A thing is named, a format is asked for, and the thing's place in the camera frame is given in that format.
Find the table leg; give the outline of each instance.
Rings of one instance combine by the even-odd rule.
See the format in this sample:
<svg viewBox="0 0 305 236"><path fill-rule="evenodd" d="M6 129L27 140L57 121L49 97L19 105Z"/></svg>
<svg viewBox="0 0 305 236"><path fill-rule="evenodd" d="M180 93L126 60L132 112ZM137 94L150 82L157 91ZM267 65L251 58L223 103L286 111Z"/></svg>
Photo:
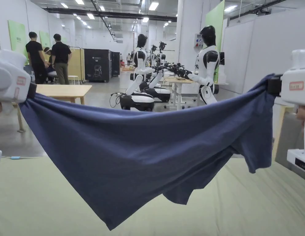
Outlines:
<svg viewBox="0 0 305 236"><path fill-rule="evenodd" d="M182 110L182 84L179 83L177 84L177 93L178 93L178 105L177 105L177 110Z"/></svg>
<svg viewBox="0 0 305 236"><path fill-rule="evenodd" d="M18 111L18 121L19 121L19 133L25 132L25 129L23 128L23 123L22 123L22 114L19 105L17 105L17 111Z"/></svg>
<svg viewBox="0 0 305 236"><path fill-rule="evenodd" d="M80 97L80 103L82 104L82 105L84 105L85 104L85 98L82 96L82 97Z"/></svg>
<svg viewBox="0 0 305 236"><path fill-rule="evenodd" d="M174 83L174 92L173 92L173 94L174 94L174 97L173 97L173 106L176 106L176 88L177 88L177 86L176 86L176 83Z"/></svg>

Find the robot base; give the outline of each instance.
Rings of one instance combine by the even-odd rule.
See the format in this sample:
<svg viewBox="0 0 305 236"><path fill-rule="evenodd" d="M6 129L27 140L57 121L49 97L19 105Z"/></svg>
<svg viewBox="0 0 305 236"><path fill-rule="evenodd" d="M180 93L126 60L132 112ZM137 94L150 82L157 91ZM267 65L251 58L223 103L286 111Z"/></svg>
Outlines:
<svg viewBox="0 0 305 236"><path fill-rule="evenodd" d="M305 171L305 150L292 149L288 150L287 161Z"/></svg>
<svg viewBox="0 0 305 236"><path fill-rule="evenodd" d="M171 98L171 92L162 87L147 88L145 89L145 93L161 100L161 103L168 103Z"/></svg>
<svg viewBox="0 0 305 236"><path fill-rule="evenodd" d="M133 93L132 95L122 95L120 98L121 108L130 110L131 107L139 111L152 111L155 107L155 100L146 93Z"/></svg>

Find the label sticker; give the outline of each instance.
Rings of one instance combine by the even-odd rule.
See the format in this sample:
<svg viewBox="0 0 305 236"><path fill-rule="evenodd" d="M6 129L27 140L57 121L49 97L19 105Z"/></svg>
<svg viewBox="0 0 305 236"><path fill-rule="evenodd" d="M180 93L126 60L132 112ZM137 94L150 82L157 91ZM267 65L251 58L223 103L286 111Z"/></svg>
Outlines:
<svg viewBox="0 0 305 236"><path fill-rule="evenodd" d="M298 82L291 82L289 83L289 90L290 91L300 91L304 89L304 82L298 81Z"/></svg>
<svg viewBox="0 0 305 236"><path fill-rule="evenodd" d="M19 87L17 87L17 88L16 88L16 90L15 90L15 95L14 95L14 97L13 97L15 100L18 100L18 97L19 97L19 91L20 91L20 88L19 88Z"/></svg>
<svg viewBox="0 0 305 236"><path fill-rule="evenodd" d="M17 84L21 86L25 86L25 83L26 83L26 78L18 76Z"/></svg>

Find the black robot head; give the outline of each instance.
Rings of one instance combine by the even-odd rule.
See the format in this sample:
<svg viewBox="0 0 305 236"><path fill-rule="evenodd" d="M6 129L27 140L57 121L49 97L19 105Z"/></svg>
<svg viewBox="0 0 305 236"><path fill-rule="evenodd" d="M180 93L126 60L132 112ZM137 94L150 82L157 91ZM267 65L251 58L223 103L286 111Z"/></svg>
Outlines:
<svg viewBox="0 0 305 236"><path fill-rule="evenodd" d="M207 47L216 45L216 30L214 26L206 26L199 33Z"/></svg>
<svg viewBox="0 0 305 236"><path fill-rule="evenodd" d="M138 41L137 41L137 48L143 48L147 42L148 37L145 36L144 34L140 34L138 36Z"/></svg>

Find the wooden table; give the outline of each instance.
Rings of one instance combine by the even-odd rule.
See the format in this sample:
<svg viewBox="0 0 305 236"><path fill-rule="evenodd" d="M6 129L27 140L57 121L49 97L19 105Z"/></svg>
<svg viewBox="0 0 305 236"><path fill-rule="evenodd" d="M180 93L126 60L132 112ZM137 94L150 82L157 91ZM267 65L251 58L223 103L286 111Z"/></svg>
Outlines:
<svg viewBox="0 0 305 236"><path fill-rule="evenodd" d="M38 84L36 87L36 92L41 93L45 96L53 97L62 101L69 101L71 103L76 103L76 98L80 98L82 105L85 104L84 96L91 89L91 85L50 85L50 84ZM18 109L18 121L19 130L18 132L25 132L22 124L22 115L19 106Z"/></svg>
<svg viewBox="0 0 305 236"><path fill-rule="evenodd" d="M168 83L172 83L174 85L173 87L173 91L174 91L174 95L175 98L173 99L173 105L170 106L174 106L177 108L177 110L181 110L182 109L182 104L186 104L186 102L182 101L182 85L183 84L193 84L195 83L192 80L187 80L187 79L183 79L180 77L165 77L164 81L168 82ZM217 85L228 85L228 83L215 83ZM196 98L194 98L193 100L197 100L197 106L199 106L199 101L200 101L200 94L197 95Z"/></svg>

